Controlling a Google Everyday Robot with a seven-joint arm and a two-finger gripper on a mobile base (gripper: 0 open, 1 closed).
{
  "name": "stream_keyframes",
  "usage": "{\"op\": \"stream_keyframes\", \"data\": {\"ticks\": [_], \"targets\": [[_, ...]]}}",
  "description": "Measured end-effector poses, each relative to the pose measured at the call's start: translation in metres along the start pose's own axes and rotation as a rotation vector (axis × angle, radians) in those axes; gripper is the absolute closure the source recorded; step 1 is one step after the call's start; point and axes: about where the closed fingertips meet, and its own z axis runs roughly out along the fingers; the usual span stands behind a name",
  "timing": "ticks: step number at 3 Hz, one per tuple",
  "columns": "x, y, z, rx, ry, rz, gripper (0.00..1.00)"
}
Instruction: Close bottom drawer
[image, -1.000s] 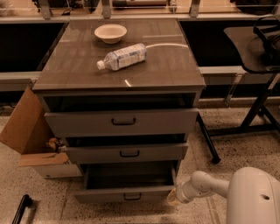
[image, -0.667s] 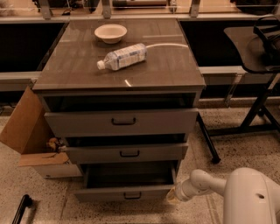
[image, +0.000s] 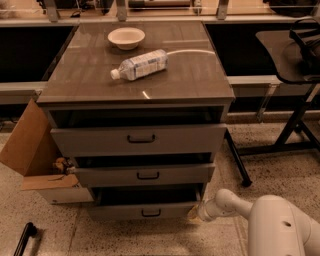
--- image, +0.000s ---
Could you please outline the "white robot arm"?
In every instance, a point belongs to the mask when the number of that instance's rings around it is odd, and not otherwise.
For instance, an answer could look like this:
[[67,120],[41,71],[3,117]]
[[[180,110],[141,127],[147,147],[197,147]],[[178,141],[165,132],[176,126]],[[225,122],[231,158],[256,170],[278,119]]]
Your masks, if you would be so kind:
[[194,206],[190,220],[240,215],[248,221],[248,256],[320,256],[320,224],[288,200],[264,195],[254,203],[220,189]]

